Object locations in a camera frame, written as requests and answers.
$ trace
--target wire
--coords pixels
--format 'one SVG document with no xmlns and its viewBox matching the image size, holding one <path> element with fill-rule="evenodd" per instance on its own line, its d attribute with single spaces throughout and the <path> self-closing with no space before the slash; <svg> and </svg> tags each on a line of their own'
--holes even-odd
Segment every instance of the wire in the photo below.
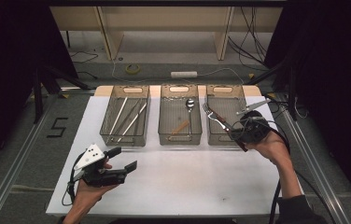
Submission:
<svg viewBox="0 0 351 224">
<path fill-rule="evenodd" d="M 246 26 L 248 28 L 247 34 L 251 34 L 251 36 L 253 37 L 254 44 L 255 44 L 255 49 L 256 49 L 260 59 L 263 61 L 263 59 L 262 59 L 262 57 L 260 55 L 262 54 L 263 57 L 265 57 L 266 49 L 260 43 L 260 40 L 258 39 L 258 33 L 256 32 L 256 25 L 257 25 L 256 14 L 257 14 L 257 9 L 255 7 L 251 8 L 251 22 L 250 22 L 250 25 L 248 25 L 246 14 L 243 11 L 243 8 L 242 7 L 240 7 L 240 8 L 242 10 L 242 14 L 243 14 L 243 17 L 245 19 Z"/>
<path fill-rule="evenodd" d="M 78 51 L 78 52 L 75 53 L 75 54 L 71 54 L 70 57 L 72 58 L 72 57 L 76 56 L 76 55 L 79 54 L 79 53 L 84 53 L 84 54 L 93 55 L 93 57 L 90 58 L 90 59 L 88 59 L 88 60 L 86 60 L 86 61 L 83 61 L 83 62 L 74 62 L 74 61 L 73 61 L 73 63 L 85 63 L 85 62 L 91 61 L 91 60 L 93 60 L 93 59 L 95 59 L 95 58 L 97 58 L 97 57 L 99 56 L 98 54 L 88 53 L 88 52 L 85 52 L 85 51 Z"/>
<path fill-rule="evenodd" d="M 62 198 L 62 205 L 63 206 L 69 206 L 69 205 L 72 205 L 74 203 L 74 199 L 76 198 L 76 194 L 74 192 L 74 185 L 77 181 L 74 181 L 74 167 L 77 165 L 77 163 L 79 162 L 79 160 L 82 158 L 83 154 L 85 154 L 85 152 L 81 153 L 76 161 L 74 162 L 74 166 L 73 168 L 71 168 L 71 174 L 70 174 L 70 180 L 69 182 L 67 183 L 67 188 L 65 189 L 65 192 L 64 192 L 64 195 L 63 195 L 63 198 Z M 64 204 L 64 198 L 65 198 L 65 193 L 68 193 L 70 195 L 70 198 L 71 198 L 71 203 L 70 204 Z"/>
<path fill-rule="evenodd" d="M 141 82 L 152 81 L 152 80 L 154 80 L 154 81 L 167 81 L 167 80 L 178 79 L 178 80 L 183 80 L 183 81 L 186 81 L 186 82 L 189 82 L 189 83 L 193 83 L 193 84 L 198 84 L 198 85 L 199 85 L 199 84 L 204 84 L 204 83 L 189 81 L 189 80 L 187 80 L 187 79 L 185 79 L 185 78 L 164 78 L 164 79 L 160 79 L 160 78 L 149 78 L 149 79 L 131 81 L 131 80 L 127 80 L 127 79 L 115 77 L 115 68 L 116 68 L 115 60 L 112 60 L 112 63 L 114 64 L 114 66 L 113 66 L 113 68 L 112 68 L 111 76 L 112 76 L 114 79 L 119 80 L 119 81 L 124 81 L 124 82 L 129 82 L 129 83 L 141 83 Z M 198 77 L 209 76 L 209 75 L 215 74 L 215 73 L 220 72 L 220 71 L 223 71 L 223 70 L 230 70 L 230 71 L 232 71 L 232 72 L 240 79 L 240 81 L 242 82 L 242 84 L 245 84 L 245 82 L 239 77 L 239 75 L 238 75 L 234 70 L 232 70 L 231 68 L 220 68 L 220 69 L 218 69 L 218 70 L 216 70 L 216 71 L 214 71 L 214 72 L 210 72 L 210 73 L 198 75 Z"/>
<path fill-rule="evenodd" d="M 261 124 L 261 125 L 263 125 L 263 126 L 266 126 L 267 128 L 271 129 L 271 131 L 273 131 L 274 133 L 276 133 L 280 138 L 282 138 L 283 142 L 284 142 L 285 145 L 286 145 L 286 148 L 287 148 L 287 150 L 288 150 L 289 155 L 291 154 L 291 150 L 290 150 L 290 146 L 289 146 L 289 141 L 288 141 L 288 138 L 287 138 L 286 135 L 283 136 L 283 135 L 282 135 L 279 131 L 277 131 L 276 129 L 274 129 L 274 128 L 270 127 L 270 126 L 267 126 L 267 125 L 265 125 L 264 123 L 259 122 L 258 120 L 254 120 L 254 122 L 257 122 L 257 123 L 259 123 L 259 124 Z M 313 192 L 314 192 L 315 195 L 318 197 L 318 199 L 322 202 L 322 204 L 324 205 L 324 207 L 326 208 L 327 212 L 328 212 L 329 215 L 330 215 L 330 219 L 331 219 L 332 223 L 336 223 L 335 220 L 334 220 L 334 218 L 333 218 L 332 213 L 330 212 L 330 208 L 328 207 L 328 205 L 326 204 L 324 198 L 321 196 L 321 194 L 318 192 L 318 190 L 316 190 L 316 188 L 313 187 L 313 185 L 312 185 L 301 173 L 299 173 L 297 170 L 294 170 L 294 171 L 295 171 L 295 173 L 296 173 L 297 175 L 299 175 L 299 176 L 303 179 L 304 182 L 307 183 L 307 185 L 309 185 L 309 187 L 313 190 Z M 273 203 L 274 203 L 274 201 L 276 200 L 276 198 L 278 198 L 278 195 L 279 195 L 279 192 L 278 192 L 278 190 L 277 190 L 278 187 L 279 187 L 279 185 L 277 185 L 277 188 L 276 188 L 276 191 L 275 191 L 275 194 L 274 194 Z M 273 223 L 273 219 L 274 219 L 274 210 L 275 210 L 275 207 L 272 206 L 271 216 L 270 216 L 270 221 L 269 221 L 270 224 Z"/>
<path fill-rule="evenodd" d="M 281 108 L 282 108 L 281 112 L 276 117 L 274 117 L 274 120 L 277 120 L 277 118 L 280 117 L 280 115 L 282 115 L 284 112 L 287 111 L 284 107 L 281 107 Z"/>
<path fill-rule="evenodd" d="M 97 79 L 97 76 L 94 76 L 93 74 L 89 73 L 89 72 L 78 72 L 78 73 L 84 73 L 84 74 L 88 74 L 89 76 L 93 77 L 94 79 Z"/>
<path fill-rule="evenodd" d="M 198 75 L 198 77 L 209 76 L 209 75 L 215 74 L 215 73 L 220 72 L 220 71 L 223 71 L 223 70 L 230 70 L 230 71 L 232 71 L 232 72 L 237 76 L 237 78 L 240 79 L 240 81 L 242 82 L 242 85 L 245 84 L 245 82 L 239 77 L 239 75 L 237 75 L 237 73 L 236 73 L 235 71 L 233 71 L 231 68 L 221 68 L 221 69 L 218 69 L 218 70 L 216 70 L 216 71 L 214 71 L 214 72 L 211 72 L 211 73 L 206 73 L 206 74 Z"/>
<path fill-rule="evenodd" d="M 303 179 L 303 181 L 315 192 L 315 194 L 317 195 L 318 199 L 322 202 L 322 204 L 324 205 L 325 209 L 327 210 L 328 214 L 330 215 L 330 219 L 332 221 L 332 223 L 336 223 L 335 219 L 333 218 L 332 213 L 330 212 L 330 208 L 328 207 L 328 205 L 326 204 L 324 198 L 322 197 L 322 195 L 318 192 L 318 190 L 315 189 L 315 187 L 313 187 L 313 185 L 301 174 L 299 173 L 297 170 L 295 170 L 295 173 Z"/>
<path fill-rule="evenodd" d="M 295 112 L 297 112 L 298 116 L 301 117 L 302 119 L 306 119 L 307 115 L 309 114 L 309 111 L 306 110 L 306 114 L 301 115 L 300 112 L 298 111 L 298 108 L 297 108 L 297 101 L 298 101 L 298 97 L 295 97 L 295 104 L 294 104 Z"/>
<path fill-rule="evenodd" d="M 231 37 L 228 37 L 229 40 L 231 40 L 230 44 L 231 44 L 231 48 L 238 52 L 239 53 L 239 56 L 243 56 L 245 58 L 248 58 L 248 59 L 252 59 L 254 61 L 256 61 L 257 63 L 260 63 L 262 64 L 263 66 L 266 67 L 266 65 L 264 64 L 264 62 L 260 61 L 259 59 L 257 59 L 256 57 L 254 57 L 252 54 L 248 53 L 245 49 L 242 49 L 242 47 L 239 47 L 232 39 Z"/>
</svg>

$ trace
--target wooden stick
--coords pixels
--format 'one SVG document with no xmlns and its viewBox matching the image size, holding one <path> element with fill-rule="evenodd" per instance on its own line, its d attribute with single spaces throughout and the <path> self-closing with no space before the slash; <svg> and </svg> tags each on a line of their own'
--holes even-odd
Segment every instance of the wooden stick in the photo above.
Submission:
<svg viewBox="0 0 351 224">
<path fill-rule="evenodd" d="M 176 127 L 176 129 L 174 129 L 172 131 L 172 134 L 176 134 L 179 133 L 181 130 L 183 130 L 185 127 L 187 127 L 190 124 L 189 120 L 184 120 L 184 122 L 182 122 L 180 125 L 178 125 L 178 127 Z"/>
</svg>

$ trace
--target black sleeve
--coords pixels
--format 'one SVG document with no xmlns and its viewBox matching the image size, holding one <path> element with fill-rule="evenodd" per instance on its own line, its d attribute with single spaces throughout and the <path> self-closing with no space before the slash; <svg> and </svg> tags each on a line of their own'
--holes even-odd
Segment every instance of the black sleeve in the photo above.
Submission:
<svg viewBox="0 0 351 224">
<path fill-rule="evenodd" d="M 325 218 L 312 211 L 304 195 L 290 199 L 279 198 L 277 203 L 280 216 L 276 224 L 327 224 Z"/>
</svg>

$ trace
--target metal rail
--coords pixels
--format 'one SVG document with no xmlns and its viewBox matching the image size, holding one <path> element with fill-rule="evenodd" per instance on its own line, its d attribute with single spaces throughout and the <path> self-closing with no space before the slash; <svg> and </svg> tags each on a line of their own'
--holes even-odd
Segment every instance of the metal rail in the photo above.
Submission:
<svg viewBox="0 0 351 224">
<path fill-rule="evenodd" d="M 286 101 L 283 96 L 278 96 L 278 98 L 280 101 Z M 330 182 L 325 176 L 322 168 L 318 164 L 318 161 L 316 160 L 314 153 L 312 152 L 306 138 L 304 137 L 298 122 L 293 120 L 288 111 L 285 111 L 283 115 L 286 118 L 288 127 L 291 129 L 291 132 L 301 149 L 302 155 L 306 160 L 309 170 L 312 172 L 313 178 L 318 185 L 322 197 L 330 208 L 330 212 L 333 215 L 335 222 L 337 224 L 350 223 L 347 214 L 344 212 L 341 202 L 336 196 L 333 188 L 330 186 Z"/>
<path fill-rule="evenodd" d="M 44 113 L 41 119 L 36 124 L 34 124 L 32 130 L 29 132 L 26 140 L 24 141 L 21 150 L 16 156 L 15 161 L 10 166 L 7 175 L 4 177 L 2 183 L 0 184 L 0 211 L 5 203 L 5 200 L 7 199 L 10 190 L 12 189 L 13 184 L 15 183 L 21 171 L 22 166 L 24 165 L 24 162 L 28 158 L 31 149 L 33 148 L 35 140 L 38 137 L 43 124 L 45 123 L 45 120 L 50 112 L 51 107 L 56 102 L 57 97 L 58 95 L 51 95 L 48 98 L 47 103 L 44 106 Z"/>
</svg>

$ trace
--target cable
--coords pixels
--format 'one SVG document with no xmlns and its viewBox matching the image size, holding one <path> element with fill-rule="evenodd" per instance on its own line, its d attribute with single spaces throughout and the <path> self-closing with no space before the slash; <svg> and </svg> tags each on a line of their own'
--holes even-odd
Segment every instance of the cable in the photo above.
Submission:
<svg viewBox="0 0 351 224">
<path fill-rule="evenodd" d="M 274 133 L 276 133 L 276 134 L 283 140 L 283 142 L 285 143 L 286 148 L 287 148 L 287 151 L 288 151 L 288 154 L 291 155 L 290 146 L 289 146 L 289 141 L 288 141 L 288 138 L 287 138 L 286 135 L 283 136 L 278 130 L 276 130 L 276 129 L 270 127 L 270 126 L 267 126 L 267 125 L 265 125 L 264 123 L 259 122 L 258 120 L 254 120 L 254 122 L 257 122 L 257 123 L 259 123 L 259 124 L 261 124 L 261 125 L 263 125 L 263 126 L 266 126 L 266 127 L 269 128 L 271 131 L 273 131 Z M 295 170 L 295 169 L 294 169 L 294 171 L 295 171 L 295 173 L 296 173 L 298 176 L 300 176 L 300 177 L 304 180 L 304 182 L 307 183 L 307 185 L 309 185 L 309 187 L 313 190 L 313 192 L 315 193 L 315 195 L 316 195 L 316 196 L 318 197 L 318 199 L 322 202 L 322 204 L 323 204 L 324 207 L 326 208 L 327 212 L 329 213 L 330 219 L 331 219 L 332 223 L 336 224 L 336 222 L 335 222 L 335 220 L 334 220 L 334 218 L 333 218 L 333 215 L 332 215 L 332 213 L 330 212 L 330 208 L 328 207 L 328 205 L 326 204 L 324 198 L 321 196 L 321 194 L 318 192 L 318 190 L 316 190 L 315 187 L 313 187 L 313 185 L 312 185 L 301 173 L 299 173 L 299 172 L 298 172 L 297 170 Z M 273 206 L 273 204 L 274 204 L 274 201 L 278 198 L 278 195 L 279 195 L 279 192 L 277 191 L 278 187 L 279 187 L 279 185 L 277 185 L 276 191 L 275 191 L 275 193 L 274 193 L 274 200 L 273 200 L 273 202 L 272 202 L 272 210 L 271 210 L 271 215 L 270 215 L 269 224 L 272 224 L 273 221 L 274 221 L 275 206 Z"/>
<path fill-rule="evenodd" d="M 235 50 L 236 52 L 238 52 L 239 55 L 244 56 L 244 57 L 246 57 L 246 58 L 248 58 L 248 59 L 252 59 L 252 60 L 256 61 L 257 63 L 260 63 L 260 64 L 262 64 L 263 66 L 266 67 L 266 65 L 264 64 L 264 62 L 260 61 L 259 59 L 257 59 L 256 57 L 254 57 L 252 54 L 248 53 L 247 51 L 245 51 L 244 49 L 242 49 L 241 47 L 239 47 L 230 37 L 228 37 L 228 38 L 229 38 L 229 40 L 231 40 L 231 42 L 230 42 L 230 43 L 231 43 L 231 48 L 232 48 L 233 50 Z"/>
<path fill-rule="evenodd" d="M 186 81 L 186 82 L 189 82 L 189 83 L 192 83 L 192 84 L 197 84 L 197 85 L 199 85 L 199 84 L 202 84 L 202 85 L 203 85 L 203 84 L 204 84 L 204 83 L 189 81 L 189 80 L 187 80 L 187 79 L 185 79 L 185 78 L 164 78 L 164 79 L 160 79 L 160 78 L 149 78 L 149 79 L 131 81 L 131 80 L 127 80 L 127 79 L 115 77 L 115 68 L 116 68 L 115 60 L 112 60 L 112 63 L 114 64 L 114 67 L 112 68 L 111 76 L 112 76 L 114 79 L 119 80 L 119 81 L 124 81 L 124 82 L 129 82 L 129 83 L 141 83 L 141 82 L 151 81 L 151 80 L 154 80 L 154 81 L 167 81 L 167 80 L 178 79 L 178 80 L 183 80 L 183 81 Z M 234 70 L 232 70 L 231 68 L 220 68 L 220 69 L 218 69 L 218 70 L 216 70 L 216 71 L 214 71 L 214 72 L 210 72 L 210 73 L 198 75 L 198 77 L 209 76 L 209 75 L 215 74 L 215 73 L 220 72 L 220 71 L 223 71 L 223 70 L 230 70 L 230 71 L 232 71 L 232 72 L 240 79 L 240 81 L 242 82 L 242 84 L 245 83 L 245 82 L 239 77 L 239 75 L 238 75 Z"/>
<path fill-rule="evenodd" d="M 281 108 L 283 108 L 283 109 L 281 110 L 281 112 L 276 117 L 274 117 L 274 120 L 277 120 L 277 118 L 280 117 L 280 115 L 282 115 L 284 112 L 287 111 L 284 107 L 281 107 Z"/>
<path fill-rule="evenodd" d="M 78 72 L 78 73 L 84 73 L 84 74 L 88 74 L 89 76 L 93 77 L 94 79 L 97 79 L 97 76 L 94 76 L 93 74 L 89 73 L 89 72 Z"/>
<path fill-rule="evenodd" d="M 81 153 L 77 157 L 76 161 L 74 162 L 73 168 L 71 168 L 70 180 L 67 183 L 67 188 L 65 189 L 65 192 L 64 192 L 64 195 L 63 195 L 63 198 L 62 198 L 62 205 L 63 206 L 72 205 L 74 203 L 74 199 L 76 198 L 76 194 L 74 192 L 74 185 L 76 183 L 76 181 L 74 181 L 74 172 L 75 172 L 74 167 L 77 165 L 77 163 L 79 162 L 80 158 L 82 158 L 83 154 L 85 154 L 85 152 Z M 70 195 L 70 198 L 71 198 L 71 203 L 70 204 L 64 204 L 65 193 L 68 193 Z"/>
<path fill-rule="evenodd" d="M 72 58 L 72 57 L 76 56 L 76 55 L 79 54 L 79 53 L 84 53 L 84 54 L 93 55 L 94 57 L 92 57 L 92 58 L 90 58 L 90 59 L 88 59 L 88 60 L 86 60 L 86 61 L 83 61 L 83 62 L 74 62 L 74 61 L 73 61 L 73 63 L 85 63 L 85 62 L 91 61 L 91 60 L 93 60 L 93 59 L 95 59 L 95 58 L 97 58 L 97 57 L 99 56 L 98 54 L 88 53 L 88 52 L 85 52 L 85 51 L 78 51 L 78 52 L 75 53 L 75 54 L 71 54 L 70 57 Z"/>
<path fill-rule="evenodd" d="M 263 96 L 264 96 L 265 98 L 271 99 L 271 102 L 269 102 L 268 104 L 275 104 L 275 105 L 277 105 L 277 109 L 276 109 L 275 111 L 272 111 L 272 110 L 271 110 L 271 113 L 272 113 L 272 114 L 277 113 L 277 112 L 280 110 L 280 106 L 288 107 L 288 102 L 286 102 L 286 101 L 277 101 L 275 98 L 273 98 L 272 96 L 269 95 L 269 92 L 263 94 Z"/>
<path fill-rule="evenodd" d="M 256 20 L 256 14 L 257 14 L 257 9 L 255 7 L 252 7 L 251 8 L 251 22 L 250 22 L 250 25 L 248 25 L 248 21 L 247 21 L 247 18 L 246 18 L 246 14 L 245 12 L 243 11 L 243 8 L 240 7 L 241 10 L 242 10 L 242 14 L 243 14 L 243 17 L 245 19 L 245 22 L 246 22 L 246 26 L 248 28 L 248 33 L 251 34 L 251 36 L 253 37 L 254 39 L 254 44 L 255 44 L 255 49 L 260 57 L 260 59 L 263 61 L 262 57 L 260 56 L 260 54 L 263 55 L 263 57 L 265 57 L 265 53 L 264 51 L 266 52 L 266 49 L 262 46 L 262 44 L 260 43 L 260 40 L 258 39 L 258 33 L 256 32 L 256 25 L 257 25 L 257 20 Z"/>
<path fill-rule="evenodd" d="M 322 204 L 324 205 L 324 207 L 327 210 L 328 214 L 330 215 L 330 219 L 331 219 L 332 223 L 336 223 L 335 219 L 333 218 L 332 213 L 330 212 L 330 208 L 326 204 L 326 202 L 325 202 L 324 198 L 322 197 L 322 195 L 315 189 L 315 187 L 313 187 L 313 185 L 301 173 L 299 173 L 297 170 L 295 170 L 295 173 L 298 176 L 300 176 L 303 179 L 303 181 L 315 192 L 315 194 L 317 195 L 318 199 L 322 202 Z"/>
<path fill-rule="evenodd" d="M 295 104 L 294 104 L 295 112 L 297 112 L 298 116 L 301 117 L 302 119 L 306 119 L 307 115 L 309 114 L 309 111 L 306 110 L 306 114 L 305 115 L 301 115 L 300 112 L 297 109 L 297 101 L 298 101 L 298 97 L 295 97 Z"/>
<path fill-rule="evenodd" d="M 231 68 L 221 68 L 221 69 L 218 69 L 214 72 L 211 72 L 211 73 L 206 73 L 206 74 L 202 74 L 202 75 L 198 75 L 198 77 L 204 77 L 204 76 L 209 76 L 209 75 L 212 75 L 212 74 L 215 74 L 217 72 L 220 72 L 220 71 L 223 71 L 223 70 L 231 70 L 239 79 L 240 81 L 242 82 L 242 85 L 245 84 L 245 82 L 239 77 L 239 75 L 237 75 L 237 73 L 235 71 L 233 71 Z"/>
</svg>

